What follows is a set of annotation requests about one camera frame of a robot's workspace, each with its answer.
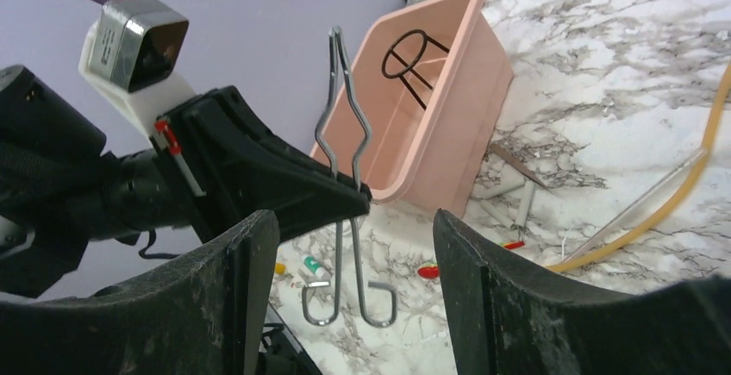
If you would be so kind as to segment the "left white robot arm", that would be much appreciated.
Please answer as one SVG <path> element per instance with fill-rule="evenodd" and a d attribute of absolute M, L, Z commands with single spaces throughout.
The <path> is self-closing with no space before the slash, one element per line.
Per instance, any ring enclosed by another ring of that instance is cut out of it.
<path fill-rule="evenodd" d="M 122 157 L 26 66 L 1 71 L 1 289 L 36 298 L 92 241 L 160 228 L 208 242 L 258 210 L 288 241 L 369 212 L 372 194 L 277 137 L 233 86 L 160 116 L 153 146 Z"/>

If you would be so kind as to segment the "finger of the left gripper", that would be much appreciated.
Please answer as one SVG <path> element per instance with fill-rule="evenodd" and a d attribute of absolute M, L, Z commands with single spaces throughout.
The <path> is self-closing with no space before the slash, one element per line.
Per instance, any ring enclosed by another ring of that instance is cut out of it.
<path fill-rule="evenodd" d="M 290 241 L 338 220 L 370 212 L 372 192 L 364 184 L 365 197 L 336 184 L 329 166 L 290 146 L 274 134 L 258 141 L 266 162 L 252 178 L 254 209 L 275 213 L 281 241 Z"/>

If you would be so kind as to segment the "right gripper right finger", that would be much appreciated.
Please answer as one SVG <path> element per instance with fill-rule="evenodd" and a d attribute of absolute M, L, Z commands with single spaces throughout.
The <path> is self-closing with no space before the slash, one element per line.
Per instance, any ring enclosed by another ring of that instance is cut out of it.
<path fill-rule="evenodd" d="M 727 374 L 730 282 L 643 295 L 551 272 L 446 210 L 434 247 L 460 374 Z"/>

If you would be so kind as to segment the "yellow rubber tube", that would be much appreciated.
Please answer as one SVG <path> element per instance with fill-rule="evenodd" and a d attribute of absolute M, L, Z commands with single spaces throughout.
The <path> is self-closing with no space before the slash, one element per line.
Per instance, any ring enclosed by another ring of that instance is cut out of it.
<path fill-rule="evenodd" d="M 584 254 L 577 259 L 566 259 L 566 261 L 545 266 L 547 270 L 552 272 L 568 272 L 573 269 L 577 269 L 581 266 L 586 266 L 590 263 L 596 263 L 620 248 L 625 247 L 631 242 L 641 237 L 650 228 L 654 228 L 660 222 L 665 220 L 695 189 L 700 177 L 703 175 L 705 168 L 709 162 L 710 156 L 715 145 L 715 139 L 717 136 L 718 129 L 721 124 L 722 114 L 726 98 L 730 92 L 730 65 L 727 65 L 724 71 L 719 87 L 715 94 L 714 101 L 712 103 L 709 119 L 706 123 L 706 128 L 703 132 L 703 138 L 699 148 L 699 157 L 697 162 L 690 169 L 688 176 L 684 182 L 678 187 L 678 189 L 668 198 L 668 200 L 654 211 L 646 220 L 638 224 L 635 228 L 629 230 L 623 236 L 610 242 L 609 244 L 591 251 L 590 253 Z"/>

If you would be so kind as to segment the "black metal ring stand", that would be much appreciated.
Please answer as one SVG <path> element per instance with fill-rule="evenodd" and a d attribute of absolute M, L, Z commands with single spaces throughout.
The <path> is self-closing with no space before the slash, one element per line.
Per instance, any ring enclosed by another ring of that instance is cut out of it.
<path fill-rule="evenodd" d="M 417 52 L 415 53 L 413 59 L 410 62 L 407 62 L 397 51 L 396 48 L 406 39 L 408 39 L 411 36 L 419 35 L 421 37 L 421 45 Z M 415 101 L 420 105 L 420 107 L 425 110 L 427 108 L 427 105 L 422 100 L 421 96 L 416 92 L 414 87 L 411 85 L 411 83 L 406 79 L 405 75 L 407 73 L 411 73 L 418 81 L 422 83 L 426 88 L 429 90 L 433 90 L 434 87 L 419 73 L 415 70 L 415 67 L 419 64 L 419 62 L 422 60 L 422 57 L 428 50 L 428 46 L 433 45 L 434 47 L 437 47 L 440 49 L 443 53 L 448 55 L 450 53 L 450 48 L 445 46 L 444 44 L 437 41 L 435 38 L 430 36 L 427 32 L 425 32 L 423 29 L 412 29 L 404 34 L 402 34 L 398 39 L 396 39 L 390 47 L 387 49 L 382 62 L 381 62 L 381 74 L 383 77 L 393 80 L 393 79 L 399 79 L 404 87 L 407 89 L 407 91 L 412 95 L 412 97 L 415 99 Z M 395 59 L 397 62 L 399 62 L 403 68 L 399 72 L 388 72 L 387 65 L 390 59 Z"/>

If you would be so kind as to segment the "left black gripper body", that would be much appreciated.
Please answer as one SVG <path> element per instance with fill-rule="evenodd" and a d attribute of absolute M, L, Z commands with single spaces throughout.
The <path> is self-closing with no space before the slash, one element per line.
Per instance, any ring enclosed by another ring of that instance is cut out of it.
<path fill-rule="evenodd" d="M 199 192 L 179 191 L 183 212 L 202 243 L 258 209 L 274 208 L 273 157 L 266 144 L 274 133 L 253 112 L 240 91 L 225 86 L 207 91 L 158 118 L 166 122 L 179 153 L 164 151 L 160 164 L 189 168 Z"/>

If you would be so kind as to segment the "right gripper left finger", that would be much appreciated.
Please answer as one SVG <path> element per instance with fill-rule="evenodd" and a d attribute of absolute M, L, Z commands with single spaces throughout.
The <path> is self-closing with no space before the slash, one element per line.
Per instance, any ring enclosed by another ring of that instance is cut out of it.
<path fill-rule="evenodd" d="M 214 240 L 87 298 L 2 303 L 4 374 L 254 374 L 278 221 Z"/>

